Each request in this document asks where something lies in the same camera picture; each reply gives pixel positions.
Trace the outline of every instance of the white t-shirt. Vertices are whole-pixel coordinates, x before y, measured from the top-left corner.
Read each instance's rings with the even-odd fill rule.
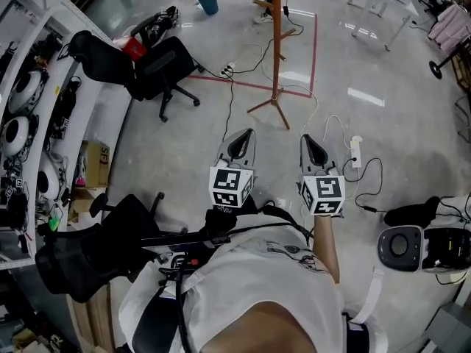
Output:
[[[236,229],[280,221],[243,215]],[[134,331],[162,278],[158,266],[149,263],[121,304],[119,321],[131,349]],[[187,293],[183,309],[195,352],[260,302],[287,309],[318,353],[342,352],[341,297],[326,267],[293,227],[265,227],[231,236],[231,243],[219,247],[184,281],[182,291]],[[166,292],[174,295],[174,285]],[[170,352],[183,352],[178,331]]]

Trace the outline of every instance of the wooden coat rack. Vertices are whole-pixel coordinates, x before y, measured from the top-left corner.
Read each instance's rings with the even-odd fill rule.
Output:
[[[272,97],[268,101],[265,101],[264,103],[261,103],[251,108],[250,110],[247,111],[247,113],[251,113],[252,111],[255,111],[256,109],[262,106],[265,106],[267,104],[272,104],[273,106],[277,108],[279,114],[281,115],[281,118],[283,119],[283,123],[285,124],[286,129],[289,129],[289,124],[288,124],[288,121],[286,120],[285,114],[283,114],[283,111],[281,110],[281,107],[278,104],[278,97],[284,91],[283,88],[281,89],[278,88],[278,74],[280,73],[280,59],[282,59],[283,61],[286,60],[286,58],[280,52],[281,40],[293,34],[294,32],[296,32],[296,29],[290,29],[289,31],[281,34],[281,0],[272,0],[272,1],[273,1],[273,4],[270,4],[266,1],[261,1],[261,0],[253,1],[257,5],[260,5],[261,7],[270,9],[270,12],[272,13],[272,17],[273,17],[273,38],[274,38],[273,42],[274,43],[273,43]]]

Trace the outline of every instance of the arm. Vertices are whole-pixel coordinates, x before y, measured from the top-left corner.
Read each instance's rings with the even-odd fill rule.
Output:
[[[314,254],[324,263],[336,284],[340,283],[339,260],[333,239],[332,219],[330,216],[317,215],[314,218]]]

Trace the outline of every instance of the white table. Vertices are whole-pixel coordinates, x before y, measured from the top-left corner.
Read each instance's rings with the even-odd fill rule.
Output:
[[[401,10],[405,15],[406,18],[404,19],[404,22],[400,26],[400,28],[396,31],[396,33],[392,36],[391,40],[389,41],[388,44],[385,45],[386,50],[390,51],[391,45],[394,42],[394,40],[397,38],[399,35],[400,31],[408,24],[408,22],[411,20],[412,16],[419,17],[419,13],[417,13],[414,5],[410,2],[409,4],[404,4],[399,0],[366,0],[366,4],[363,8],[363,11],[361,12],[360,18],[357,20],[355,24],[355,28],[352,32],[352,35],[356,37],[358,35],[358,30],[361,28],[361,26],[366,22],[366,18],[368,14],[370,13],[370,7],[374,4],[377,4],[378,2],[383,2],[383,6],[381,7],[378,16],[383,17],[384,11],[386,10],[386,7],[388,4],[393,5],[396,7],[398,10]],[[347,2],[349,5],[353,5],[354,7],[359,7],[358,5],[353,4],[353,0],[348,0]]]

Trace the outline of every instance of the floor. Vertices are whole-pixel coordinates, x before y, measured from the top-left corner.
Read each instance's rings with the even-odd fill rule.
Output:
[[[257,70],[234,77],[234,100],[228,133],[251,127],[257,134],[256,188],[259,204],[270,198],[286,208],[299,222],[302,199],[295,182],[300,174],[300,131],[316,109],[305,133],[322,141],[325,122],[331,114],[342,121],[348,138],[360,135],[363,163],[379,157],[384,165],[384,183],[379,196],[361,200],[381,210],[424,202],[432,195],[463,195],[470,189],[471,154],[469,146],[456,134],[453,103],[463,93],[448,65],[442,80],[428,68],[430,60],[444,55],[419,29],[406,27],[387,52],[384,44],[401,24],[393,9],[381,19],[369,17],[357,38],[351,35],[360,10],[347,0],[289,0],[293,22],[304,26],[300,36],[286,38],[282,53],[287,58],[280,69],[280,83],[292,93],[280,97],[291,130],[286,131],[277,111],[264,107],[246,111],[270,97],[271,81]],[[357,0],[361,4],[366,0]],[[229,62],[238,62],[237,71],[253,68],[272,37],[270,25],[254,26],[252,16],[262,11],[251,0],[218,0],[219,12],[206,16],[195,0],[138,0],[113,27],[103,27],[110,35],[123,32],[156,11],[176,5],[180,27],[174,30],[192,55],[207,69],[218,73]],[[423,6],[421,23],[428,20]],[[422,25],[428,28],[431,21]],[[283,19],[283,28],[292,25]],[[272,50],[263,66],[272,73]],[[185,79],[180,86],[198,95],[202,103],[194,107],[186,97],[175,93],[166,115],[158,118],[160,97],[155,101],[133,102],[121,132],[110,187],[110,200],[118,202],[128,193],[150,206],[158,191],[166,194],[159,206],[162,229],[203,226],[210,207],[208,172],[224,134],[231,98],[230,83],[211,79],[208,73]],[[361,98],[356,92],[362,92]],[[331,120],[325,145],[333,148],[341,165],[350,158],[342,143],[338,122]],[[378,190],[380,173],[372,163],[361,181],[359,192]],[[351,195],[354,185],[347,186]],[[365,212],[353,200],[344,205],[344,218],[334,221],[341,286],[347,302],[362,303],[378,262],[375,246],[384,225],[380,214]],[[389,335],[390,352],[417,352],[425,339],[421,335],[439,305],[450,301],[456,286],[441,286],[429,274],[405,274],[384,269],[383,292],[375,309]],[[129,283],[113,282],[115,310]],[[115,325],[116,340],[123,337]]]

